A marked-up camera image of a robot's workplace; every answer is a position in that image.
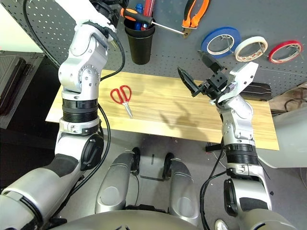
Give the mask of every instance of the pegboard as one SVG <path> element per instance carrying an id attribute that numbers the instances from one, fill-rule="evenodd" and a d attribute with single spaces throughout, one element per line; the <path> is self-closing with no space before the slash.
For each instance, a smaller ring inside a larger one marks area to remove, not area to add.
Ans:
<path id="1" fill-rule="evenodd" d="M 2 0 L 2 5 L 29 34 L 25 25 L 21 0 Z M 163 25 L 181 30 L 183 12 L 187 0 L 155 0 L 154 18 Z M 130 0 L 129 6 L 144 0 Z M 202 0 L 197 0 L 192 11 L 196 14 Z M 212 72 L 203 65 L 197 50 L 201 48 L 204 37 L 212 30 L 222 26 L 232 26 L 239 30 L 242 40 L 251 36 L 263 36 L 269 44 L 269 51 L 280 42 L 299 40 L 307 44 L 307 3 L 304 0 L 211 0 L 209 8 L 196 31 L 187 39 L 179 34 L 156 27 L 153 35 L 151 60 L 146 65 L 136 65 L 131 60 L 128 38 L 124 32 L 123 19 L 118 23 L 118 37 L 126 52 L 126 65 L 123 71 L 168 77 L 179 77 L 177 66 L 187 70 L 196 80 L 205 80 Z M 62 63 L 74 35 L 74 20 L 54 0 L 32 0 L 27 4 L 30 23 L 39 39 Z M 302 53 L 307 61 L 306 52 Z M 121 55 L 110 45 L 106 69 L 116 70 L 120 66 Z M 273 96 L 279 95 L 307 81 L 306 62 L 300 56 L 284 64 L 272 64 L 265 56 L 254 60 L 259 63 L 255 80 L 270 84 Z M 228 55 L 218 59 L 228 70 L 244 63 L 237 62 L 235 56 Z"/>

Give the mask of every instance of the wooden board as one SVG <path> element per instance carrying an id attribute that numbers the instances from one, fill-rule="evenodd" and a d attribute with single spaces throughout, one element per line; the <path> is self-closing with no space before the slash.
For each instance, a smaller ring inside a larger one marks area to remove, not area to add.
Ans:
<path id="1" fill-rule="evenodd" d="M 103 71 L 104 75 L 108 73 L 111 71 Z M 133 119 L 129 118 L 123 105 L 110 98 L 110 91 L 121 85 L 128 85 L 132 89 L 129 106 Z M 222 121 L 215 105 L 209 104 L 209 98 L 202 94 L 193 98 L 178 78 L 121 72 L 100 83 L 98 100 L 111 129 L 215 143 L 219 143 L 222 138 Z M 269 104 L 257 101 L 249 103 L 254 108 L 253 127 L 257 148 L 279 150 Z M 60 89 L 46 121 L 59 122 L 61 117 Z"/>

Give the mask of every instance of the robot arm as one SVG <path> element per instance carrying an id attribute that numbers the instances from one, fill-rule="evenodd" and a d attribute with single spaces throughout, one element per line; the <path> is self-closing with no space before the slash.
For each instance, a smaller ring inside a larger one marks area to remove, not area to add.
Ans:
<path id="1" fill-rule="evenodd" d="M 210 103 L 217 106 L 223 121 L 226 171 L 230 176 L 224 182 L 226 212 L 237 218 L 243 230 L 295 229 L 282 216 L 272 212 L 270 195 L 253 137 L 253 108 L 239 95 L 253 81 L 258 64 L 247 63 L 232 70 L 227 78 L 224 67 L 209 54 L 201 52 L 201 58 L 214 72 L 201 85 L 197 86 L 183 69 L 178 68 L 178 72 L 192 96 L 201 92 L 210 97 Z"/>
<path id="2" fill-rule="evenodd" d="M 37 229 L 46 224 L 84 172 L 100 162 L 104 149 L 104 140 L 98 134 L 100 73 L 107 62 L 107 42 L 112 40 L 109 32 L 116 30 L 88 0 L 57 2 L 77 25 L 68 58 L 59 68 L 63 117 L 55 158 L 50 165 L 30 171 L 3 190 L 1 229 Z"/>

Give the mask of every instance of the red tape roll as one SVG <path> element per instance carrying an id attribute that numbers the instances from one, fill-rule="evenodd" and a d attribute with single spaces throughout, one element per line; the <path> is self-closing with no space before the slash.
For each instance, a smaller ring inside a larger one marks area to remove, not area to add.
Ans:
<path id="1" fill-rule="evenodd" d="M 281 48 L 284 48 L 286 46 L 297 46 L 298 50 L 296 52 L 294 52 L 292 55 L 290 55 L 289 57 L 286 57 L 284 59 L 274 59 L 273 58 L 274 54 L 278 50 L 280 50 Z M 291 61 L 294 58 L 296 58 L 302 51 L 303 51 L 303 45 L 299 41 L 290 40 L 290 41 L 282 42 L 282 43 L 278 44 L 276 47 L 274 47 L 274 49 L 271 50 L 271 52 L 269 53 L 269 61 L 271 63 L 274 63 L 274 64 L 285 63 L 285 62 Z"/>

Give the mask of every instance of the metal hook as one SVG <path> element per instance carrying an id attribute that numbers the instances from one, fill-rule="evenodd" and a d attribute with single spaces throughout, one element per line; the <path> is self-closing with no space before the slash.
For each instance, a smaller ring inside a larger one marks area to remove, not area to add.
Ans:
<path id="1" fill-rule="evenodd" d="M 302 53 L 300 52 L 300 50 L 299 50 L 299 48 L 298 48 L 299 46 L 296 46 L 296 45 L 291 45 L 291 46 L 288 46 L 286 49 L 288 49 L 288 48 L 290 48 L 290 47 L 295 48 L 295 49 L 296 49 L 296 51 L 298 52 L 298 54 L 301 56 L 302 60 L 303 60 L 303 61 L 305 61 L 305 59 L 304 59 L 304 57 L 303 57 Z"/>
<path id="2" fill-rule="evenodd" d="M 265 53 L 264 53 L 264 51 L 263 51 L 263 47 L 262 47 L 261 43 L 260 43 L 260 42 L 258 42 L 258 44 L 259 44 L 259 46 L 260 46 L 261 53 L 262 53 L 264 56 L 267 56 L 267 57 L 268 57 L 268 55 L 265 55 Z"/>
<path id="3" fill-rule="evenodd" d="M 221 36 L 221 40 L 223 40 L 224 38 L 226 38 L 227 39 L 227 44 L 228 44 L 228 50 L 231 52 L 231 53 L 233 53 L 233 51 L 231 50 L 231 48 L 230 48 L 230 44 L 229 44 L 229 38 L 230 38 L 230 36 L 227 36 L 227 35 L 223 35 L 223 36 Z"/>

